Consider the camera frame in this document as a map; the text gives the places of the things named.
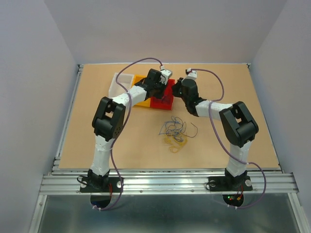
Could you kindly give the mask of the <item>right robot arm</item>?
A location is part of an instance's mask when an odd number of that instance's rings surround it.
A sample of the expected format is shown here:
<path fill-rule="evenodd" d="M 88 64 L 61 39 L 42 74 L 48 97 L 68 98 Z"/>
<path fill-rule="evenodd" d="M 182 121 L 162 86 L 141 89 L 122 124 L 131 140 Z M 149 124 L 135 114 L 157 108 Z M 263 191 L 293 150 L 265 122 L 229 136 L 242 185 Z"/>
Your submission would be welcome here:
<path fill-rule="evenodd" d="M 181 98 L 187 111 L 196 117 L 209 117 L 210 121 L 219 120 L 230 143 L 229 161 L 224 176 L 208 177 L 207 189 L 213 192 L 253 190 L 247 175 L 247 157 L 252 141 L 259 127 L 246 107 L 239 101 L 223 104 L 208 101 L 199 96 L 194 80 L 180 78 L 172 86 L 174 97 Z"/>

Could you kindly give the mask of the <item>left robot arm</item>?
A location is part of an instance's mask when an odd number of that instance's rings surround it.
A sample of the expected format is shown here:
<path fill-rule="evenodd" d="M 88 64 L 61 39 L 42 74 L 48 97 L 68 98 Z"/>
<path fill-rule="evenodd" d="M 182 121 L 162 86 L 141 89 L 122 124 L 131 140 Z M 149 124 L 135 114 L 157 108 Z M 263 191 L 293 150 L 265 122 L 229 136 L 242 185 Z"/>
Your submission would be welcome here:
<path fill-rule="evenodd" d="M 125 93 L 116 97 L 103 97 L 100 100 L 92 127 L 95 134 L 93 162 L 87 173 L 86 184 L 97 192 L 102 192 L 108 185 L 109 157 L 112 144 L 124 128 L 124 117 L 131 108 L 151 97 L 160 99 L 164 96 L 169 78 L 173 72 L 150 69 L 147 77 L 137 82 Z"/>

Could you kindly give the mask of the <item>red plastic bin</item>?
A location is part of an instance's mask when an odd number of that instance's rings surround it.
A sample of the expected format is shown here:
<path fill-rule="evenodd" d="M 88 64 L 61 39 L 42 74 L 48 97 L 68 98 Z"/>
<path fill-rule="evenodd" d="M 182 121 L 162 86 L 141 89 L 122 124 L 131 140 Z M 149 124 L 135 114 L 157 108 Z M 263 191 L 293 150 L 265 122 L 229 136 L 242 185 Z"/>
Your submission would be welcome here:
<path fill-rule="evenodd" d="M 173 91 L 172 86 L 175 84 L 174 79 L 169 79 L 166 89 L 164 91 L 164 95 L 161 99 L 157 99 L 155 97 L 151 97 L 151 108 L 161 109 L 161 110 L 171 110 L 173 106 Z"/>

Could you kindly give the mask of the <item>yellow plastic bin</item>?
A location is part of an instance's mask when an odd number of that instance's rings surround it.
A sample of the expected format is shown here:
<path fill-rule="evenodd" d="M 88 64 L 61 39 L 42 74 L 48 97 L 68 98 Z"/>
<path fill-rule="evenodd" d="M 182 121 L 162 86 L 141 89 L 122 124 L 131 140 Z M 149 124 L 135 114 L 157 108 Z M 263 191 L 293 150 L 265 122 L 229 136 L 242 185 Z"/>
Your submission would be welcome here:
<path fill-rule="evenodd" d="M 132 80 L 132 87 L 135 86 L 136 83 L 142 81 L 145 78 L 145 76 L 141 75 L 134 75 L 133 80 Z M 145 100 L 145 96 L 141 94 L 138 97 L 134 97 L 134 106 L 136 107 L 145 107 L 145 108 L 150 108 L 151 107 L 151 99 Z"/>

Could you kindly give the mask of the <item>white plastic bin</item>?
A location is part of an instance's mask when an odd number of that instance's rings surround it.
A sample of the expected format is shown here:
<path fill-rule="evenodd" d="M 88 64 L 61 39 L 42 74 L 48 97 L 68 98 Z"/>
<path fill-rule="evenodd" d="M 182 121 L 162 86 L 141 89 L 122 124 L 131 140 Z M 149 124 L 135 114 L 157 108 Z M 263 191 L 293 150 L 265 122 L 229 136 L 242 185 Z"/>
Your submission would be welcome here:
<path fill-rule="evenodd" d="M 118 75 L 118 73 L 116 72 L 113 76 L 112 81 L 111 81 L 110 88 L 108 91 L 108 97 L 109 98 L 119 96 L 119 95 L 126 92 L 119 84 L 117 84 L 117 82 L 116 82 L 117 75 Z M 134 80 L 134 74 L 122 73 L 118 76 L 118 82 L 122 86 L 124 86 L 127 90 L 129 90 L 131 88 L 133 80 Z"/>

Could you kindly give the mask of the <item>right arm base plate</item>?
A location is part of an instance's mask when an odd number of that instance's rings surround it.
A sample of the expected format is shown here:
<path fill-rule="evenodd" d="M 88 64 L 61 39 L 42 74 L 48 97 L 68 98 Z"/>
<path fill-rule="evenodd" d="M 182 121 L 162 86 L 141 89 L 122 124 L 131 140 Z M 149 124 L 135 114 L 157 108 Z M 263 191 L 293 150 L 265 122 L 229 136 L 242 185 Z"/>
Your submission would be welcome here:
<path fill-rule="evenodd" d="M 245 183 L 248 178 L 248 176 L 242 179 L 230 178 L 226 176 L 211 176 L 208 177 L 206 188 L 211 192 L 252 191 L 252 185 L 247 186 Z"/>

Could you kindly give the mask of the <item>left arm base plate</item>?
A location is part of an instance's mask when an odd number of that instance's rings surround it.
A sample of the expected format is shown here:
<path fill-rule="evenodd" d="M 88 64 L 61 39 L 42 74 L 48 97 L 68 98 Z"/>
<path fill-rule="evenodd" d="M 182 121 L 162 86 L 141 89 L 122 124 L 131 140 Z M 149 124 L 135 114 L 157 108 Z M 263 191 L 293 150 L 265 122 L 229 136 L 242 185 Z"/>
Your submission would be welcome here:
<path fill-rule="evenodd" d="M 93 184 L 89 177 L 78 176 L 77 181 L 80 184 L 81 193 L 120 193 L 121 182 L 119 177 L 109 177 L 102 184 Z"/>

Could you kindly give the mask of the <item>aluminium mounting rail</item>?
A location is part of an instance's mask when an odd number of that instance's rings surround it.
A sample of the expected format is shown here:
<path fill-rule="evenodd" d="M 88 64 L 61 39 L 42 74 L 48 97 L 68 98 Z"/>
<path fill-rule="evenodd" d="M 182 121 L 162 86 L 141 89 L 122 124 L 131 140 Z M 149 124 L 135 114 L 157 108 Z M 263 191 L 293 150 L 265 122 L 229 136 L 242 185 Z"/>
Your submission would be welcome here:
<path fill-rule="evenodd" d="M 39 193 L 41 195 L 80 195 L 80 184 L 76 178 L 86 175 L 83 170 L 54 170 L 42 178 Z M 113 178 L 123 177 L 124 195 L 199 195 L 209 194 L 205 184 L 209 177 L 224 175 L 223 169 L 173 169 L 173 170 L 133 170 L 110 171 Z M 294 175 L 281 170 L 256 169 L 248 171 L 253 191 L 266 193 L 298 193 Z"/>

